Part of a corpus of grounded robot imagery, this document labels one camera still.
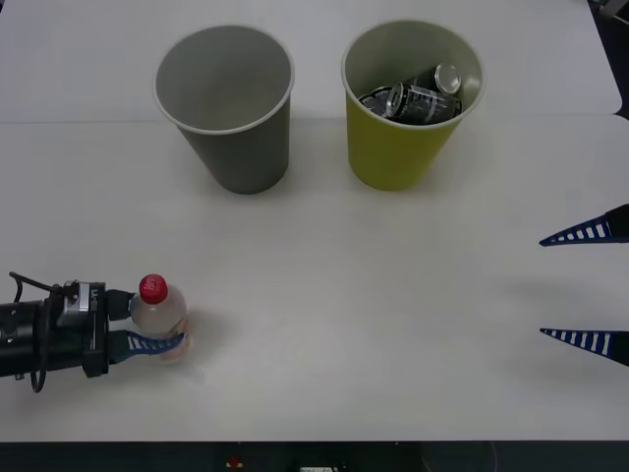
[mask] yellow paper cup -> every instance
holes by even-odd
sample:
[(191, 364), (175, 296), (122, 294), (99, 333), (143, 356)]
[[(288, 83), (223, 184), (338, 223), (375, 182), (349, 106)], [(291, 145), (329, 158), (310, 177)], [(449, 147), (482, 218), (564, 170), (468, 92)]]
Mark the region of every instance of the yellow paper cup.
[[(410, 126), (369, 112), (358, 97), (445, 62), (461, 75), (463, 113), (444, 123)], [(485, 71), (479, 55), (454, 31), (423, 21), (376, 26), (356, 38), (341, 65), (347, 106), (350, 166), (380, 190), (408, 189), (426, 172), (454, 129), (481, 101)]]

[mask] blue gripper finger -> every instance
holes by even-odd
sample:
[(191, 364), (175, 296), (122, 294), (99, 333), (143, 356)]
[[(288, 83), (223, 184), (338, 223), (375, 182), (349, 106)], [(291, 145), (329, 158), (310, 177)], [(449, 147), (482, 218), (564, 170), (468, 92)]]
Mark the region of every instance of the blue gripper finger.
[(540, 241), (544, 247), (566, 244), (629, 243), (629, 205), (571, 226)]
[(176, 336), (166, 339), (153, 339), (145, 337), (136, 332), (127, 331), (127, 341), (129, 343), (129, 349), (124, 355), (121, 355), (116, 359), (116, 362), (122, 362), (130, 357), (138, 355), (155, 356), (157, 354), (163, 354), (172, 349), (178, 347), (184, 340), (185, 334), (182, 332)]
[(543, 327), (550, 337), (585, 351), (629, 366), (629, 331), (572, 331)]

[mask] table surface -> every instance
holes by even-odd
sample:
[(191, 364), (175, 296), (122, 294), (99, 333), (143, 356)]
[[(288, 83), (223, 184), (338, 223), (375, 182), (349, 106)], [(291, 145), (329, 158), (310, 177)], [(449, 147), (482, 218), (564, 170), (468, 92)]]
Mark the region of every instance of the table surface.
[(176, 367), (0, 380), (0, 441), (629, 440), (627, 368), (538, 332), (627, 329), (626, 252), (537, 244), (629, 202), (626, 121), (482, 104), (399, 193), (352, 174), (343, 119), (292, 126), (285, 178), (238, 196), (169, 125), (0, 125), (0, 266), (161, 272), (196, 337)]
[(620, 109), (586, 0), (9, 0), (0, 16), (0, 122), (158, 120), (151, 82), (163, 52), (191, 30), (224, 23), (287, 44), (295, 116), (343, 116), (344, 48), (398, 18), (468, 37), (486, 64), (490, 109)]

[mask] black can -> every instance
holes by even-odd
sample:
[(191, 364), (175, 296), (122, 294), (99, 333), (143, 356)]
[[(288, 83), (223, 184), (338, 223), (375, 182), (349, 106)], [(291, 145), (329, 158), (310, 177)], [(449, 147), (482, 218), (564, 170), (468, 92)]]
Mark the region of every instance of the black can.
[(386, 116), (386, 100), (391, 93), (391, 87), (378, 87), (371, 93), (361, 96), (358, 100), (371, 113), (377, 116)]
[(386, 100), (386, 117), (407, 125), (435, 125), (461, 114), (461, 100), (428, 88), (399, 83)]
[(461, 75), (456, 67), (443, 62), (429, 71), (404, 81), (404, 84), (454, 96), (461, 89)]

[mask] plastic bottle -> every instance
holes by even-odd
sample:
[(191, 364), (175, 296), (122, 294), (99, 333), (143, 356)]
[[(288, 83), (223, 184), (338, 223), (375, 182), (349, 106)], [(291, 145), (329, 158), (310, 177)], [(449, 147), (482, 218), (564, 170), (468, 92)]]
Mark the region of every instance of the plastic bottle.
[(157, 339), (185, 334), (175, 349), (161, 354), (164, 362), (176, 362), (186, 355), (192, 339), (188, 326), (188, 309), (184, 296), (174, 285), (156, 273), (140, 282), (140, 289), (131, 302), (131, 318), (142, 334)]

